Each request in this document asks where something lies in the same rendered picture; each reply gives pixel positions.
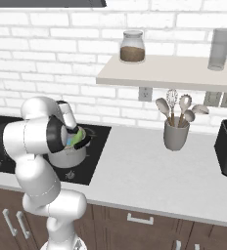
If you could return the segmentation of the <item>brown drawer front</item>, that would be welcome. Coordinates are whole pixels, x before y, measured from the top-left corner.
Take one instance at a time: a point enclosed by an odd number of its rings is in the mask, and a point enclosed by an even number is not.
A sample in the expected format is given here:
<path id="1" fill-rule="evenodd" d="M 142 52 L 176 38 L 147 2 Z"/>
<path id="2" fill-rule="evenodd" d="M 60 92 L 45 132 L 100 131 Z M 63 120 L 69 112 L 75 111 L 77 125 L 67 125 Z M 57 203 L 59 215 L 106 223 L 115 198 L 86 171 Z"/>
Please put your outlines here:
<path id="1" fill-rule="evenodd" d="M 128 222 L 127 213 L 146 220 L 154 217 L 154 224 Z M 107 250 L 172 250 L 174 246 L 176 219 L 116 208 L 106 208 L 104 218 Z"/>

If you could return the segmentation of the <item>beige wall shelf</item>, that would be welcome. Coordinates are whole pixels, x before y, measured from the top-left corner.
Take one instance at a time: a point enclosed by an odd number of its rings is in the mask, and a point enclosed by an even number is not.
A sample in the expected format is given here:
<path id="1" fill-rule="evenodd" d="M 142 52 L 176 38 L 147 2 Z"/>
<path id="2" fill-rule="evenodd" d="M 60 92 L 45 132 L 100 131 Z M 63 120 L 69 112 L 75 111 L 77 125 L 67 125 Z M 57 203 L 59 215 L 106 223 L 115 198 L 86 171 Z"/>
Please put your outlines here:
<path id="1" fill-rule="evenodd" d="M 208 58 L 147 55 L 144 62 L 122 62 L 113 55 L 96 77 L 97 84 L 227 93 L 223 70 L 207 68 Z"/>

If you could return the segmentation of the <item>glass jar with brown contents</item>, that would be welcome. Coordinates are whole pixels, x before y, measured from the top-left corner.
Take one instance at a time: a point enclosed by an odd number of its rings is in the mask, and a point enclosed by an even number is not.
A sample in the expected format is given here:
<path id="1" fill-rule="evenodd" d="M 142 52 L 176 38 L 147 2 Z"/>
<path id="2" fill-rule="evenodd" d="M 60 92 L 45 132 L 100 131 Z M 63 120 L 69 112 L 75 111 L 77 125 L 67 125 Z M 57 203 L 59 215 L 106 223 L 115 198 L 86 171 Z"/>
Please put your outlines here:
<path id="1" fill-rule="evenodd" d="M 141 30 L 125 30 L 119 58 L 125 63 L 141 63 L 145 59 L 145 45 Z"/>

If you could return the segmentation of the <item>black hob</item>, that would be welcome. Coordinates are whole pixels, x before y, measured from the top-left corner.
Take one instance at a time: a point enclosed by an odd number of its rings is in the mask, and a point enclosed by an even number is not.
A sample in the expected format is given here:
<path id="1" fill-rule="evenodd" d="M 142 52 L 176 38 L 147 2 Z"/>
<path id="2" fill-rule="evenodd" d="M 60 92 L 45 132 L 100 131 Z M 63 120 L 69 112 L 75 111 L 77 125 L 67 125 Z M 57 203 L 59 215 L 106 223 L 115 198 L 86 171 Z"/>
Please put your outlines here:
<path id="1" fill-rule="evenodd" d="M 0 124 L 15 121 L 20 121 L 20 119 L 18 117 L 0 116 Z M 111 127 L 88 124 L 80 124 L 80 127 L 82 127 L 86 134 L 91 137 L 91 141 L 86 147 L 85 159 L 79 165 L 72 168 L 62 169 L 53 165 L 52 167 L 57 173 L 61 182 L 88 186 L 93 178 L 93 174 L 109 136 Z M 14 175 L 16 163 L 13 160 L 6 159 L 1 153 L 0 160 L 2 160 L 0 173 Z M 72 180 L 68 180 L 66 178 L 66 173 L 69 171 L 73 171 L 75 173 L 75 177 Z"/>

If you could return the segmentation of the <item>pale wooden-handled spoon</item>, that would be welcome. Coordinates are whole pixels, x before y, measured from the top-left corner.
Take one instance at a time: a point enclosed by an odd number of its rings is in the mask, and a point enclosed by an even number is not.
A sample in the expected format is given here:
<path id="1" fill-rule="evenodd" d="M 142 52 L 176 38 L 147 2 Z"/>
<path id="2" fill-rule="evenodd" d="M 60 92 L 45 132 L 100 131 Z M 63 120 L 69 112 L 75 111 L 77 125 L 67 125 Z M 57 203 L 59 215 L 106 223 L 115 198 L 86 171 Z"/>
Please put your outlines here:
<path id="1" fill-rule="evenodd" d="M 169 116 L 169 106 L 164 98 L 156 99 L 156 105 L 159 111 L 164 114 L 169 124 L 171 124 L 171 118 Z"/>

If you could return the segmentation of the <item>silver cooking pot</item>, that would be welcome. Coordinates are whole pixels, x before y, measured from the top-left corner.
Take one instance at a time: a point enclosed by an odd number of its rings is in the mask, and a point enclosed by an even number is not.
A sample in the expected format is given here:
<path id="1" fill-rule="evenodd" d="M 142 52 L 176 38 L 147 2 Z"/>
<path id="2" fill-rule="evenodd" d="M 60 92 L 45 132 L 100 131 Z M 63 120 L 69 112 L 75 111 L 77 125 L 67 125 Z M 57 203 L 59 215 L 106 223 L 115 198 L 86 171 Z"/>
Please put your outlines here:
<path id="1" fill-rule="evenodd" d="M 85 130 L 79 127 L 79 130 L 84 132 L 84 138 L 74 146 L 69 145 L 69 139 L 72 133 L 68 133 L 66 147 L 56 153 L 49 153 L 48 158 L 50 163 L 58 168 L 71 168 L 79 165 L 86 157 L 86 147 L 91 139 L 86 135 Z"/>

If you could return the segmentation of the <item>pale ladle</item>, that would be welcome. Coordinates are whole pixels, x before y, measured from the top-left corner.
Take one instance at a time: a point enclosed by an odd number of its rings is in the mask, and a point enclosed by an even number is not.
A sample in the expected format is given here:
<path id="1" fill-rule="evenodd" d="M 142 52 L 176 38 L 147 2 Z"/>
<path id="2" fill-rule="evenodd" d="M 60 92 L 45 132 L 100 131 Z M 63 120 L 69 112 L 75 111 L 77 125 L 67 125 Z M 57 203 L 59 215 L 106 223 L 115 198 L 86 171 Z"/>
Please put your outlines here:
<path id="1" fill-rule="evenodd" d="M 195 104 L 192 107 L 194 113 L 209 114 L 209 109 L 203 104 Z"/>

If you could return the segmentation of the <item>green squash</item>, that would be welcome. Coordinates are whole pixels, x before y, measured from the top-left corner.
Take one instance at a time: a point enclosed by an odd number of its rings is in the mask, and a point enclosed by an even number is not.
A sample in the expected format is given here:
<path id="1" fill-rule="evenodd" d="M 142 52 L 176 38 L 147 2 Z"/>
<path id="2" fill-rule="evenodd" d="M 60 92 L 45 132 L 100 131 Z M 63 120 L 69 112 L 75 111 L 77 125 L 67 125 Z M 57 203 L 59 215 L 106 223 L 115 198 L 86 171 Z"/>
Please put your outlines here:
<path id="1" fill-rule="evenodd" d="M 79 130 L 76 134 L 72 134 L 69 139 L 69 145 L 74 146 L 75 144 L 79 143 L 84 138 L 84 132 Z"/>

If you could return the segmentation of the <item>grey utensil holder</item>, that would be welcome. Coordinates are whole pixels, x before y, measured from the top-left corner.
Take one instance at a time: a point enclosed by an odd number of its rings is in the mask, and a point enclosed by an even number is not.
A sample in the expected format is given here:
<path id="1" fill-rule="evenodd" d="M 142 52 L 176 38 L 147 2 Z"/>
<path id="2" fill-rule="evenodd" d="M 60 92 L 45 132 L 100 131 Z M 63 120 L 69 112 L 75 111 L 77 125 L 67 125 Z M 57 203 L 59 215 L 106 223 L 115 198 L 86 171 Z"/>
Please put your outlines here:
<path id="1" fill-rule="evenodd" d="M 164 121 L 163 141 L 167 149 L 172 151 L 180 150 L 186 143 L 190 124 L 178 126 L 180 118 L 174 118 L 174 125 L 171 126 L 167 120 Z"/>

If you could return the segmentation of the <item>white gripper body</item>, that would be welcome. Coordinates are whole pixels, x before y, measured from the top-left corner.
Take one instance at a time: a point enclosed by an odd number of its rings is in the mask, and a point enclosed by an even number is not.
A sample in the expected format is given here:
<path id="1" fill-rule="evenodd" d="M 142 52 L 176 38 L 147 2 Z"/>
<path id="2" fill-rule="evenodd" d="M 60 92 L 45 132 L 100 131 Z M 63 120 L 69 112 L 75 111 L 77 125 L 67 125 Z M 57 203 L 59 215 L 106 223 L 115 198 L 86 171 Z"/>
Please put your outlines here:
<path id="1" fill-rule="evenodd" d="M 65 121 L 66 127 L 73 132 L 77 132 L 78 126 L 77 126 L 76 120 L 73 116 L 73 112 L 70 108 L 70 105 L 69 104 L 62 104 L 61 111 L 63 114 L 63 119 Z"/>

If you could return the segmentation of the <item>brown cupboard front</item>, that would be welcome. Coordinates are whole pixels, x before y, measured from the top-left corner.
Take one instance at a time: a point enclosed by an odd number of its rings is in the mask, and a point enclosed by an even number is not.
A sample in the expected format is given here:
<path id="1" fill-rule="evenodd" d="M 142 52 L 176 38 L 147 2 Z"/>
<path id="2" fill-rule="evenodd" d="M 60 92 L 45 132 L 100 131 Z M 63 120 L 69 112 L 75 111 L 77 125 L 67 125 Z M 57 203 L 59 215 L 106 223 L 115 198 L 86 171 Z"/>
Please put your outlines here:
<path id="1" fill-rule="evenodd" d="M 185 250 L 227 250 L 227 227 L 194 222 Z"/>

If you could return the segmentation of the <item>dark range hood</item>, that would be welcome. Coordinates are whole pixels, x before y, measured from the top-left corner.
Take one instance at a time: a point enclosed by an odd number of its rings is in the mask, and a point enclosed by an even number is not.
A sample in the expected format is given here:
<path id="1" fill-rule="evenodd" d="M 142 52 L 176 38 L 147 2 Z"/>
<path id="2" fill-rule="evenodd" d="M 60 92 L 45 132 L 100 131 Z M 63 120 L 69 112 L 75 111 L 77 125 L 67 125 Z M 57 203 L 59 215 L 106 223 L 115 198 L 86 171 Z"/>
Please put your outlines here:
<path id="1" fill-rule="evenodd" d="M 0 8 L 105 8 L 106 0 L 0 0 Z"/>

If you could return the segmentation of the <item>pale slotted spoon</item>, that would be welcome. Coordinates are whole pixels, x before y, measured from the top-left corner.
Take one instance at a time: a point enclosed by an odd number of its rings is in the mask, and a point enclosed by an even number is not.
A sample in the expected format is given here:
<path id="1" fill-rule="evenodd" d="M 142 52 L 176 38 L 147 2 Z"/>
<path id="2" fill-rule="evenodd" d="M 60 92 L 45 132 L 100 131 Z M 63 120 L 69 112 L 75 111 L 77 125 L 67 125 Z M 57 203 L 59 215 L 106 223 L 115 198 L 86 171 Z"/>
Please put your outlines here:
<path id="1" fill-rule="evenodd" d="M 180 98 L 179 105 L 181 108 L 181 115 L 180 115 L 180 119 L 178 122 L 179 128 L 183 127 L 183 123 L 185 122 L 185 111 L 187 109 L 190 109 L 191 104 L 192 104 L 192 98 L 190 95 L 186 94 Z"/>

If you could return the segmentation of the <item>small pale spoon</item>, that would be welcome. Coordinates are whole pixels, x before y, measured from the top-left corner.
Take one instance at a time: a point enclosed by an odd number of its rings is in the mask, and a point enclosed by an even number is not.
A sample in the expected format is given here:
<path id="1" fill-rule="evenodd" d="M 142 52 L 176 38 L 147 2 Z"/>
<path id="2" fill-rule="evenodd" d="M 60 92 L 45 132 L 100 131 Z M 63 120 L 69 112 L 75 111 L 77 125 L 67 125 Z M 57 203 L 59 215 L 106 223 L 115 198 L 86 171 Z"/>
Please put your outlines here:
<path id="1" fill-rule="evenodd" d="M 185 122 L 183 123 L 183 126 L 186 126 L 189 122 L 192 122 L 195 120 L 195 113 L 190 110 L 190 109 L 187 109 L 185 111 Z"/>

